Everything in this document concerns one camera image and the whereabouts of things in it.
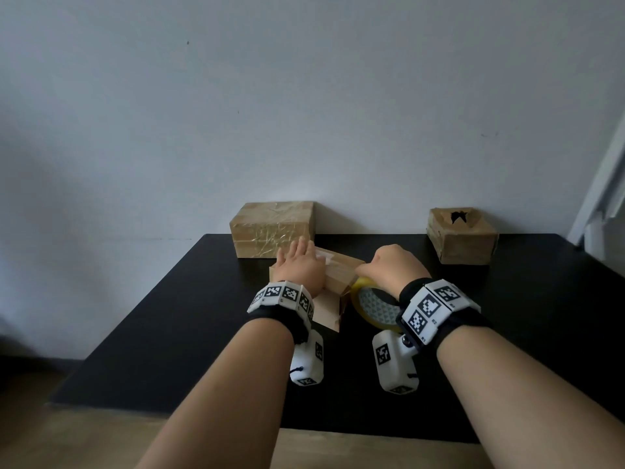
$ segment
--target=white metal frame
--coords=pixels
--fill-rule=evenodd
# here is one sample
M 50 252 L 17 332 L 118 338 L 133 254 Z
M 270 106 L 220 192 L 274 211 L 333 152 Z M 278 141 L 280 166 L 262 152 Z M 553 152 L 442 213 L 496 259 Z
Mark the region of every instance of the white metal frame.
M 594 176 L 584 202 L 567 236 L 597 260 L 605 260 L 603 226 L 616 217 L 625 202 L 625 113 Z

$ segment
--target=tape roll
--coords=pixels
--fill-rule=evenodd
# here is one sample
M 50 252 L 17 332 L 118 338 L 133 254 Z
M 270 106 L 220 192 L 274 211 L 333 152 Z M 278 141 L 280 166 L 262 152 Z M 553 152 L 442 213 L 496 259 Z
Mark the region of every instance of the tape roll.
M 352 285 L 350 297 L 358 314 L 372 326 L 402 333 L 395 324 L 395 319 L 400 312 L 399 303 L 382 290 L 375 281 L 361 276 Z

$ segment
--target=person's right forearm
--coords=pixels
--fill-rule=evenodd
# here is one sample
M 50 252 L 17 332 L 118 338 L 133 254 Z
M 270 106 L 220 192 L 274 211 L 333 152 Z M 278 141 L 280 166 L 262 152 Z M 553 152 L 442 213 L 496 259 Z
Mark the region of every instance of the person's right forearm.
M 625 465 L 625 426 L 496 332 L 462 326 L 437 356 L 497 468 Z

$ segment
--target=cardboard box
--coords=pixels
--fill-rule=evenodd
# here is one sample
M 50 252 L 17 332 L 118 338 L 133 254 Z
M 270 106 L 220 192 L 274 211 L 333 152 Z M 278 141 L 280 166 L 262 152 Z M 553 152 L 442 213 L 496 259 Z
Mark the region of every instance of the cardboard box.
M 473 207 L 432 209 L 427 236 L 442 264 L 487 265 L 499 234 Z
M 312 320 L 339 332 L 340 316 L 350 299 L 351 286 L 357 279 L 354 269 L 364 261 L 319 247 L 316 252 L 317 256 L 324 256 L 326 259 L 326 282 L 324 290 L 312 300 L 314 302 Z M 275 269 L 274 263 L 270 266 L 270 281 L 273 281 Z
M 314 239 L 314 202 L 247 203 L 230 232 L 238 258 L 275 258 L 299 236 Z

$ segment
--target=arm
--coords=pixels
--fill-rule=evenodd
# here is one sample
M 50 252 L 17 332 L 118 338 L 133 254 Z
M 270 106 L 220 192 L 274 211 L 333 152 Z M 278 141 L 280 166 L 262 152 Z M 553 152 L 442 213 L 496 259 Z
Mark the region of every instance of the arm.
M 325 260 L 314 244 L 278 253 L 276 281 L 303 284 L 315 297 Z M 268 468 L 285 402 L 293 336 L 278 321 L 245 324 L 171 415 L 137 469 Z
M 399 298 L 429 277 L 398 245 L 356 270 Z M 461 326 L 437 358 L 498 468 L 622 467 L 625 426 L 586 395 L 487 328 Z

